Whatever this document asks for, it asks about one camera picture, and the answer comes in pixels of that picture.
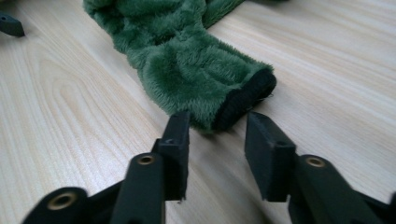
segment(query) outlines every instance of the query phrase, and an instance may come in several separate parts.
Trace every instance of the plush toy leg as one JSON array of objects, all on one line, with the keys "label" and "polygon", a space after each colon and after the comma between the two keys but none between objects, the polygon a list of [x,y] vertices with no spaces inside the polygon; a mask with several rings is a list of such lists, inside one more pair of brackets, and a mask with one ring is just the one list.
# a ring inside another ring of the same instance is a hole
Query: plush toy leg
[{"label": "plush toy leg", "polygon": [[272,67],[209,35],[204,0],[84,0],[165,112],[205,133],[230,128],[276,85]]}]

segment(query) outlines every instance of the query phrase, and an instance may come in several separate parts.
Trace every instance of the fuzzy fabric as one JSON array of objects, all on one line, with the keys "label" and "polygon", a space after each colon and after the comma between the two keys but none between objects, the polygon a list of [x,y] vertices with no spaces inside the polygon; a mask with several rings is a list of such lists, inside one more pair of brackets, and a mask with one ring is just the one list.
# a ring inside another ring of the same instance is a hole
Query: fuzzy fabric
[{"label": "fuzzy fabric", "polygon": [[204,133],[229,129],[276,85],[272,66],[216,39],[206,27],[241,0],[84,0],[166,113],[191,112]]}]

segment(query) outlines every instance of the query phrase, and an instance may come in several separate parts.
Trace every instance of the light wood surface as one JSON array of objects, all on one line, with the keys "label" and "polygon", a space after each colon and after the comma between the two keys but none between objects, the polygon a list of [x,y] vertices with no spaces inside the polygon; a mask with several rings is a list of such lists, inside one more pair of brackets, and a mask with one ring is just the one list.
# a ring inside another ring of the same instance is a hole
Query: light wood surface
[{"label": "light wood surface", "polygon": [[[0,4],[26,36],[0,34],[0,223],[20,223],[49,192],[90,195],[123,179],[168,117],[81,1]],[[356,190],[396,190],[396,2],[246,1],[209,33],[272,64],[278,85],[254,108],[299,154],[331,161]],[[244,157],[246,118],[230,131],[191,130],[187,201],[167,223],[290,223],[261,201]]]}]

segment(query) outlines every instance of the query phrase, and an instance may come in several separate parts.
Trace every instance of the green fur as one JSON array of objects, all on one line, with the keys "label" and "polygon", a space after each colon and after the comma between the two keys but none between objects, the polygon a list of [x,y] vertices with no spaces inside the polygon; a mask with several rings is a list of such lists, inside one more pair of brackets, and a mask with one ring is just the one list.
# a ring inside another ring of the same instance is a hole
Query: green fur
[{"label": "green fur", "polygon": [[[262,69],[272,71],[205,29],[241,2],[84,0],[84,8],[112,36],[115,49],[127,55],[158,106],[168,114],[189,110],[191,125],[211,133],[224,129],[214,123],[227,95]],[[236,120],[229,122],[227,128]]]}]

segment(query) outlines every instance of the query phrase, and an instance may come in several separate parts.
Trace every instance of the black plastic part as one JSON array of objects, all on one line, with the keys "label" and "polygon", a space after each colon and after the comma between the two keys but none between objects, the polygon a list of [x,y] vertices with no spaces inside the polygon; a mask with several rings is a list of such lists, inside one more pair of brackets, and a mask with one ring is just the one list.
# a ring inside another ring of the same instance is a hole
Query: black plastic part
[{"label": "black plastic part", "polygon": [[[294,186],[301,190],[315,223],[382,223],[359,193],[323,158],[301,156],[296,164],[294,178]],[[306,223],[306,220],[293,223]]]},{"label": "black plastic part", "polygon": [[360,196],[383,223],[396,223],[396,193],[393,194],[390,204],[381,203],[380,201],[362,193],[360,193]]},{"label": "black plastic part", "polygon": [[285,202],[296,146],[268,117],[250,112],[245,154],[263,200]]},{"label": "black plastic part", "polygon": [[81,212],[87,202],[87,192],[84,189],[57,189],[44,197],[23,223],[87,223],[87,217]]},{"label": "black plastic part", "polygon": [[163,158],[143,153],[131,160],[110,223],[164,223]]},{"label": "black plastic part", "polygon": [[2,12],[0,12],[0,32],[18,37],[24,36],[21,22]]},{"label": "black plastic part", "polygon": [[90,224],[107,224],[110,222],[122,181],[89,198],[87,216]]},{"label": "black plastic part", "polygon": [[179,112],[171,116],[151,152],[163,156],[165,167],[165,200],[181,201],[186,198],[189,174],[189,123],[190,112]]},{"label": "black plastic part", "polygon": [[310,208],[304,198],[301,189],[293,182],[290,188],[289,215],[293,224],[314,224],[315,220],[312,216]]}]

